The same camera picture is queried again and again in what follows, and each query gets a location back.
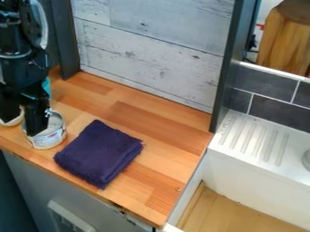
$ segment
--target wooden countertop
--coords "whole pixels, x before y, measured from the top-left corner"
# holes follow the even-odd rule
[[[126,213],[161,228],[199,163],[212,134],[211,115],[80,72],[52,77],[52,105],[65,118],[68,137],[51,150],[34,150],[21,126],[0,127],[0,148],[75,185]],[[105,190],[57,166],[53,156],[99,119],[143,140],[145,148]]]

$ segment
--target black frame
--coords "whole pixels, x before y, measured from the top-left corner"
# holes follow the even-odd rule
[[[80,71],[80,55],[76,41],[70,0],[50,0],[53,28],[57,43],[58,63],[64,80]]]
[[[217,131],[218,126],[227,114],[238,64],[243,61],[248,38],[253,32],[254,18],[257,17],[260,1],[236,0],[235,2],[209,128],[212,133]]]

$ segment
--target gray tile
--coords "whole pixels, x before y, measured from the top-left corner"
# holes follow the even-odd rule
[[[310,83],[300,82],[294,104],[310,108]]]
[[[249,114],[310,132],[310,111],[295,105],[255,95]]]
[[[235,88],[290,102],[297,81],[240,66]]]
[[[251,93],[231,90],[229,109],[247,113],[248,105],[251,101]]]

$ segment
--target white wood panel wall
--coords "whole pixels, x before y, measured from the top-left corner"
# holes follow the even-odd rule
[[[82,69],[212,112],[234,0],[72,0]]]

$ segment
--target folded towel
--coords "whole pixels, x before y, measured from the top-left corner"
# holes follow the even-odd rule
[[[142,149],[141,140],[95,120],[54,160],[73,175],[105,189]]]

